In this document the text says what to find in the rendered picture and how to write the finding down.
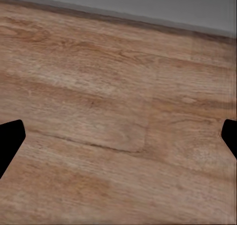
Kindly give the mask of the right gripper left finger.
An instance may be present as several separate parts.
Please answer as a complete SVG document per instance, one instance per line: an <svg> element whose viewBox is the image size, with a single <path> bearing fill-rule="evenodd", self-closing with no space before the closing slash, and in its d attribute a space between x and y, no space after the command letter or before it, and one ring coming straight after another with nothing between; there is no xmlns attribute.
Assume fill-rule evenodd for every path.
<svg viewBox="0 0 237 225"><path fill-rule="evenodd" d="M26 138L21 119L0 125L0 179Z"/></svg>

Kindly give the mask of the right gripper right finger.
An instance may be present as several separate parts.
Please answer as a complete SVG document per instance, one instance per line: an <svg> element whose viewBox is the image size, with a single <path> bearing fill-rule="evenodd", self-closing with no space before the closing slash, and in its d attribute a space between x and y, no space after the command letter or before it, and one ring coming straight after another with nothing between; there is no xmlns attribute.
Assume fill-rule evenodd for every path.
<svg viewBox="0 0 237 225"><path fill-rule="evenodd" d="M226 119L221 137L237 159L237 121Z"/></svg>

